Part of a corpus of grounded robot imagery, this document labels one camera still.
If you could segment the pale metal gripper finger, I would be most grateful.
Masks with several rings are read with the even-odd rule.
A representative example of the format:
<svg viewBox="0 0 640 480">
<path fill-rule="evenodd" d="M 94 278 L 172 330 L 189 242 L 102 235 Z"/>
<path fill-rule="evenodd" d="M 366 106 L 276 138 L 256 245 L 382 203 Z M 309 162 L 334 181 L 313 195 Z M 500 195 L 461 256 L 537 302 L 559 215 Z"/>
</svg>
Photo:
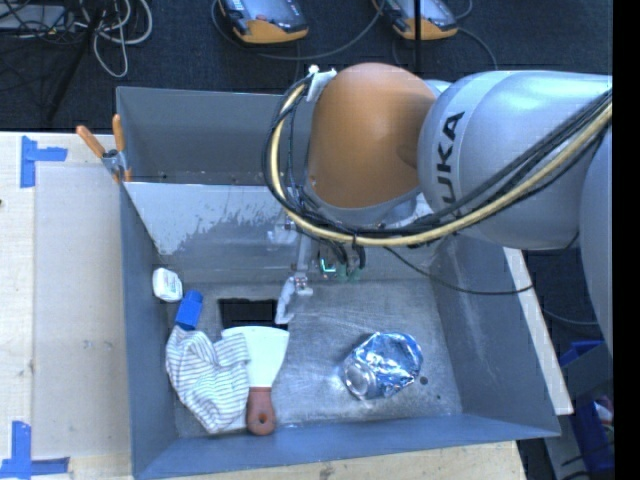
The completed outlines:
<svg viewBox="0 0 640 480">
<path fill-rule="evenodd" d="M 276 305 L 274 322 L 277 325 L 288 325 L 294 314 L 289 310 L 289 305 L 295 297 L 311 297 L 313 288 L 309 285 L 306 276 L 290 276 L 282 285 Z"/>
</svg>

